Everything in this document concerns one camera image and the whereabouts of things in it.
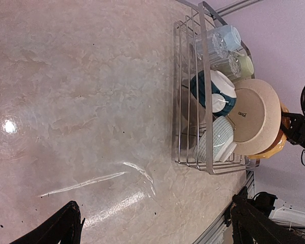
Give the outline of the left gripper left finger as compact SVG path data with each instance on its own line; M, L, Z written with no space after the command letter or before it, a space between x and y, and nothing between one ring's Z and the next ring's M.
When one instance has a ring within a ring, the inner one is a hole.
M69 201L40 226L12 243L80 244L84 222L77 202Z

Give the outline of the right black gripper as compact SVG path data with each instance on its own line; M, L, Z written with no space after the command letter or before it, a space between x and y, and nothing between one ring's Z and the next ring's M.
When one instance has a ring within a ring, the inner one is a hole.
M281 130L292 145L300 145L305 150L305 117L297 113L281 113L283 118L290 121L288 127L281 123Z

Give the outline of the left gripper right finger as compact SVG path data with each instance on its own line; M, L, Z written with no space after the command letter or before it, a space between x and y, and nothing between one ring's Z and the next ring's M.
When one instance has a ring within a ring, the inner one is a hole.
M234 243L305 243L291 228L305 228L305 208L273 194L234 195L230 209Z

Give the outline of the yellow polka dot plate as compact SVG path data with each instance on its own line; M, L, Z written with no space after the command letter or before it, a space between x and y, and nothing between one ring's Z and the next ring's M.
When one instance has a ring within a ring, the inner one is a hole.
M281 105L282 112L287 112L287 113L289 112L288 108L282 102L280 102L280 105ZM285 127L289 127L290 119L282 116L281 123ZM258 154L249 155L247 157L249 159L269 159L270 157L272 157L276 153L280 152L284 148L286 141L287 141L287 136L284 134L284 132L281 129L279 129L279 132L277 134L275 141L271 144L271 146L269 148L267 148L266 150L264 150Z

